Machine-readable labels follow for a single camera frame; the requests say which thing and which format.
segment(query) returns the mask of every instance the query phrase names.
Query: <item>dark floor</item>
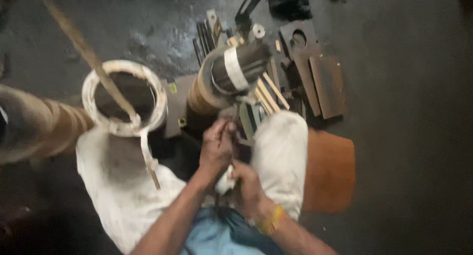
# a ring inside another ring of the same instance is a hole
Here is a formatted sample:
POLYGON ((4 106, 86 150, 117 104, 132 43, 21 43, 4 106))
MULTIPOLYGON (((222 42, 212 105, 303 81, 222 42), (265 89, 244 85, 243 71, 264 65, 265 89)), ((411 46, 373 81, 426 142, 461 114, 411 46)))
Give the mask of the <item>dark floor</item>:
MULTIPOLYGON (((234 27, 241 1, 56 0, 102 59, 141 61, 167 79, 198 71, 192 38, 205 10, 215 8, 234 27)), ((349 107, 327 131, 353 140, 358 176, 348 210, 304 213, 301 223, 341 254, 473 253, 473 16, 458 0, 311 6, 316 33, 340 56, 349 107)), ((265 0, 252 18, 268 40, 285 23, 270 19, 265 0)), ((39 0, 11 5, 0 51, 11 55, 1 82, 38 96, 77 97, 90 71, 39 0)), ((87 253, 116 252, 74 167, 74 159, 41 171, 3 167, 0 204, 75 209, 90 221, 87 253)), ((72 217, 68 229, 82 236, 72 217)))

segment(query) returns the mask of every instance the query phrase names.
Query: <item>hand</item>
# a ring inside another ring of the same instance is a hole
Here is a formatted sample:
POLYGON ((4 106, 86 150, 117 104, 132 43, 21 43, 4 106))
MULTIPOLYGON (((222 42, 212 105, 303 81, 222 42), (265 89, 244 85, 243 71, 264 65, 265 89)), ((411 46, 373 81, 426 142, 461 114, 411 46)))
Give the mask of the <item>hand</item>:
POLYGON ((204 132, 199 168, 199 178, 212 185, 216 177, 224 172, 233 157, 232 136, 235 124, 228 118, 217 120, 204 132))
POLYGON ((244 163, 233 161, 232 164, 234 170, 231 177, 239 179, 235 190, 236 209, 246 219, 261 219, 271 215, 275 203, 264 193, 258 173, 244 163))

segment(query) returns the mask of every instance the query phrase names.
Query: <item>orange object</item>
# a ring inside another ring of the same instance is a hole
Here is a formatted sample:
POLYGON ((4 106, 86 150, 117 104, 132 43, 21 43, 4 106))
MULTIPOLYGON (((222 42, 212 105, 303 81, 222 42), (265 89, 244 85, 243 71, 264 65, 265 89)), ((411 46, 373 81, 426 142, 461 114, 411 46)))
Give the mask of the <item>orange object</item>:
POLYGON ((304 211, 346 209, 355 187, 355 147, 349 139, 309 129, 304 211))

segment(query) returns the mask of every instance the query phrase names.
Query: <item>white pant leg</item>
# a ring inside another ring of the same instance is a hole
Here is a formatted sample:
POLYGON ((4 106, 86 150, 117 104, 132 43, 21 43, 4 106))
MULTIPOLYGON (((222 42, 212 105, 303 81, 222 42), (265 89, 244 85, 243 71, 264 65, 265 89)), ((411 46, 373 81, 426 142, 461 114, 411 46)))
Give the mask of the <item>white pant leg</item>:
POLYGON ((308 127, 296 113, 281 111, 258 128, 251 160, 266 195, 299 219, 304 199, 308 127))
POLYGON ((157 190, 138 138, 121 138, 95 127, 76 146, 77 169, 105 232, 128 254, 186 183, 167 167, 156 171, 157 190))

